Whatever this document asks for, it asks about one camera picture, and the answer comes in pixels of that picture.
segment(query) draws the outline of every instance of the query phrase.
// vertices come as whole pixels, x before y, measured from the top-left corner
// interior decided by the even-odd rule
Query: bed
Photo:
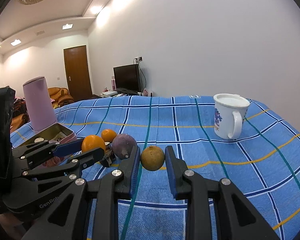
[[[177,158],[203,177],[229,177],[273,227],[280,239],[292,240],[300,230],[300,133],[264,104],[250,100],[239,139],[227,141],[213,130],[212,97],[162,98],[126,96],[73,103],[55,110],[58,122],[78,138],[109,128],[133,136],[141,151],[172,145]],[[31,123],[11,134],[13,147],[34,135]],[[83,178],[98,179],[118,167],[96,163]],[[92,235],[93,206],[88,237]],[[217,239],[210,203],[213,239]],[[172,198],[164,166],[142,169],[136,201],[119,200],[119,238],[184,239],[184,201]]]

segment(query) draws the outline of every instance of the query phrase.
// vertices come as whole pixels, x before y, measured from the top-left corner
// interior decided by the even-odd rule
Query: mug lid
[[[240,95],[233,94],[217,94],[213,97],[215,102],[223,106],[236,107],[236,108],[245,108],[250,105],[250,102],[241,97]]]
[[[39,80],[39,79],[44,79],[44,76],[40,76],[40,77],[36,77],[36,78],[30,79],[30,80],[28,80],[26,83],[24,83],[22,86],[25,86],[25,85],[27,85],[27,84],[30,84],[30,83],[32,83],[32,82],[34,82],[34,81]]]

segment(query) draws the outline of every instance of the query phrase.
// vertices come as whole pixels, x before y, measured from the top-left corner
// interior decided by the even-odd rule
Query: white mug
[[[232,94],[217,94],[213,97],[214,132],[223,139],[237,139],[242,131],[242,124],[250,102]]]

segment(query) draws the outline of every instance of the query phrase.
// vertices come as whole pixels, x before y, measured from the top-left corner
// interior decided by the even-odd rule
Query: ceiling
[[[101,9],[109,1],[43,0],[23,5],[18,0],[10,0],[0,14],[0,54],[46,36],[87,30],[98,14],[92,13],[91,8]],[[62,30],[65,24],[73,24],[72,29]],[[14,40],[20,40],[21,44],[12,46]]]
[[[11,0],[0,14],[0,38],[5,40],[28,27],[56,19],[82,16],[90,0],[43,0],[23,5]]]

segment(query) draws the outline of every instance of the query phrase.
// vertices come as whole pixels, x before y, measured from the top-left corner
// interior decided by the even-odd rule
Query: air vent
[[[35,35],[41,35],[41,34],[44,34],[44,31],[39,31],[39,32],[37,32],[37,33],[35,33]]]

